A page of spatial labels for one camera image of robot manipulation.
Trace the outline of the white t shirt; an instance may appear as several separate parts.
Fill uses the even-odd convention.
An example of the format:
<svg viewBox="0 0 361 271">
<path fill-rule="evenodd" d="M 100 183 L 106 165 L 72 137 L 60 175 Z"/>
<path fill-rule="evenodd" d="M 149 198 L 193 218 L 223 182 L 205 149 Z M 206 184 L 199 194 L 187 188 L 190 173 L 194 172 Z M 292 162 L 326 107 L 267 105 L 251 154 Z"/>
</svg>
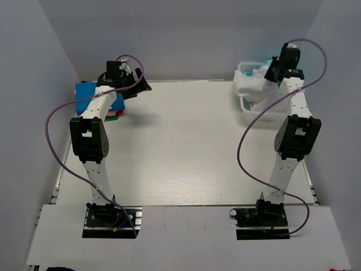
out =
<svg viewBox="0 0 361 271">
<path fill-rule="evenodd" d="M 235 71 L 232 82 L 234 94 L 247 101 L 252 111 L 261 112 L 283 96 L 277 83 L 265 79 L 268 68 L 269 65 L 263 64 L 250 76 Z"/>
</svg>

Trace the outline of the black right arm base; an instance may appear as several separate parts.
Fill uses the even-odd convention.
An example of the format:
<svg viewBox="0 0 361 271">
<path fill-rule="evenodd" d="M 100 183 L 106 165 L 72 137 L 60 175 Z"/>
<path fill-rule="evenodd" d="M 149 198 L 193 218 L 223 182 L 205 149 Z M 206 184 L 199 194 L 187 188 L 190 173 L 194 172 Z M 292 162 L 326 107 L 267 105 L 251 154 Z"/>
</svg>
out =
<svg viewBox="0 0 361 271">
<path fill-rule="evenodd" d="M 236 220 L 236 238 L 239 241 L 289 239 L 288 221 L 284 204 L 273 204 L 258 199 L 252 208 L 233 208 L 229 211 Z"/>
</svg>

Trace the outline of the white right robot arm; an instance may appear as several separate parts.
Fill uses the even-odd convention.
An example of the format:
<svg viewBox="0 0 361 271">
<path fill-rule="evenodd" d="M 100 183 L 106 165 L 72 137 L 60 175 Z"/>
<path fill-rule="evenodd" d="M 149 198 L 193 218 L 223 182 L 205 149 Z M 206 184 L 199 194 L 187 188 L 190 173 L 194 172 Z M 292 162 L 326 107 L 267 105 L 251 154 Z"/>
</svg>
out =
<svg viewBox="0 0 361 271">
<path fill-rule="evenodd" d="M 284 193 L 298 164 L 307 156 L 316 141 L 321 128 L 321 120 L 312 116 L 306 102 L 303 87 L 303 73 L 296 68 L 297 62 L 290 65 L 273 57 L 265 78 L 276 82 L 283 95 L 287 116 L 276 134 L 274 149 L 275 165 L 269 185 L 261 193 L 254 211 L 255 220 L 268 225 L 275 218 L 275 212 L 283 209 Z"/>
</svg>

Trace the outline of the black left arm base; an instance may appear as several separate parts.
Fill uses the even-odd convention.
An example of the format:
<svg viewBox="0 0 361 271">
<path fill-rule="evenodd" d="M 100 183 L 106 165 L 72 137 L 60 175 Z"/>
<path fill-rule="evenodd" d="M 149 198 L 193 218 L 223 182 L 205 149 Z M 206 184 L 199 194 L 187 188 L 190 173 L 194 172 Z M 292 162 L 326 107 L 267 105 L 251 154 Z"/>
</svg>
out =
<svg viewBox="0 0 361 271">
<path fill-rule="evenodd" d="M 86 204 L 87 211 L 82 238 L 85 239 L 135 239 L 142 223 L 142 207 L 126 207 L 113 204 L 103 206 Z"/>
</svg>

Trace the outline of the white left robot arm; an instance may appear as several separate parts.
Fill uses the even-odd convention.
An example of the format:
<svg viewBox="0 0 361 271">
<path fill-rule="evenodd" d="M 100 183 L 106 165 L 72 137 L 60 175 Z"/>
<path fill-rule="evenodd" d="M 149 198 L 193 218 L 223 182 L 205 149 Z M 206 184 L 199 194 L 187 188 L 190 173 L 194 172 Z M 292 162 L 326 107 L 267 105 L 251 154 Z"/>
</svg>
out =
<svg viewBox="0 0 361 271">
<path fill-rule="evenodd" d="M 86 170 L 93 205 L 105 206 L 115 199 L 105 165 L 109 153 L 105 118 L 118 98 L 127 100 L 150 90 L 142 68 L 132 72 L 126 63 L 110 61 L 95 83 L 94 93 L 81 99 L 89 100 L 87 107 L 70 120 L 73 153 Z"/>
</svg>

